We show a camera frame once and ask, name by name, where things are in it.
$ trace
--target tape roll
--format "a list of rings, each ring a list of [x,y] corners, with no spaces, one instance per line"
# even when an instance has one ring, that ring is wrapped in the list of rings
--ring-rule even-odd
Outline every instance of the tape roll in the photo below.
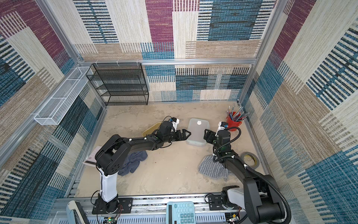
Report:
[[[244,162],[245,162],[245,156],[249,156],[255,162],[253,166],[250,166],[252,169],[258,168],[258,166],[260,165],[260,161],[258,160],[258,157],[255,154],[251,152],[243,152],[240,157],[244,160]]]

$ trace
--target red cup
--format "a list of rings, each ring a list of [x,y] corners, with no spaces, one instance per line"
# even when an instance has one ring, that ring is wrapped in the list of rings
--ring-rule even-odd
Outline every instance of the red cup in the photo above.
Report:
[[[231,128],[231,127],[239,127],[240,124],[241,124],[241,121],[235,122],[235,121],[231,120],[231,118],[228,115],[226,117],[226,123],[228,123],[229,128]]]

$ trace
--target concrete floor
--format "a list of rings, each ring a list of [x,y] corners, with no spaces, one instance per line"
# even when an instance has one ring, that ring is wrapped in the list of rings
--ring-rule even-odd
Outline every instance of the concrete floor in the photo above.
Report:
[[[209,121],[211,130],[216,131],[218,122],[226,120],[225,111],[229,105],[232,102],[110,106],[95,146],[102,146],[114,134],[141,137],[143,131],[161,122],[167,115],[180,119],[178,129],[187,129],[191,118],[200,118]],[[239,155],[246,151],[257,154],[245,124],[240,128],[242,134],[231,144],[231,148]],[[234,138],[237,133],[232,132],[231,137]],[[203,158],[212,154],[211,144],[196,147],[185,141],[173,142],[168,148],[147,153],[148,158],[140,163],[134,173],[117,177],[119,195],[205,193],[220,192],[224,186],[230,185],[242,187],[234,175],[229,175],[225,181],[223,178],[214,180],[198,172]],[[256,170],[264,173],[261,164]],[[100,187],[98,171],[95,167],[86,166],[76,197],[90,197]]]

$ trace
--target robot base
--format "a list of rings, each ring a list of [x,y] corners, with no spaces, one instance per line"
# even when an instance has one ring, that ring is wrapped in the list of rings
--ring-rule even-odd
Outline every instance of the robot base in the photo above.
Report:
[[[133,198],[118,198],[115,197],[110,202],[103,201],[102,197],[99,196],[95,201],[95,205],[93,206],[92,214],[93,215],[101,215],[101,214],[116,214],[120,205],[122,205],[122,214],[131,213],[132,210],[132,202]]]

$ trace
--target container lid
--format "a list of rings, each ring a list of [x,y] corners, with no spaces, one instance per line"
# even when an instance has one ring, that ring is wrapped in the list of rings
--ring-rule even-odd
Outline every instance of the container lid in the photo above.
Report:
[[[205,146],[206,141],[204,140],[205,129],[210,129],[210,124],[207,120],[198,118],[192,118],[189,121],[188,131],[192,133],[191,136],[186,140],[189,145],[193,146]]]

